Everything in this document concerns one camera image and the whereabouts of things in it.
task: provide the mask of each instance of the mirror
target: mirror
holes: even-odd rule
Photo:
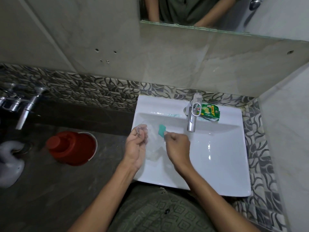
[[[248,32],[264,0],[139,0],[140,18],[150,22]]]

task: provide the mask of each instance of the green shirt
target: green shirt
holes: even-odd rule
[[[159,0],[160,20],[193,26],[200,21],[219,0]]]
[[[128,190],[108,232],[215,232],[195,200],[160,186],[137,184]]]

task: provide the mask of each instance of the hand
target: hand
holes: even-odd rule
[[[131,131],[126,140],[126,150],[123,162],[130,165],[137,172],[145,158],[146,146],[144,140],[147,139],[147,125],[141,125],[143,129],[137,133],[136,127]]]
[[[184,168],[192,167],[189,157],[190,141],[188,136],[185,134],[164,132],[164,139],[168,157],[176,171],[180,174]]]

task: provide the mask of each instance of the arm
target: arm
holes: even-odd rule
[[[187,135],[166,133],[166,150],[176,171],[193,191],[218,232],[259,232],[230,206],[193,168]]]
[[[159,23],[159,0],[145,0],[145,5],[149,21]]]
[[[126,190],[143,163],[145,138],[147,138],[147,133],[143,130],[140,130],[139,134],[136,127],[132,130],[126,140],[124,158],[114,175],[68,232],[107,231]]]
[[[211,27],[214,25],[230,8],[236,3],[236,0],[219,0],[214,7],[194,26]]]

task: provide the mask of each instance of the red bucket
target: red bucket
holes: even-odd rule
[[[94,136],[86,133],[64,131],[50,137],[46,147],[57,161],[79,166],[94,156],[97,143]]]

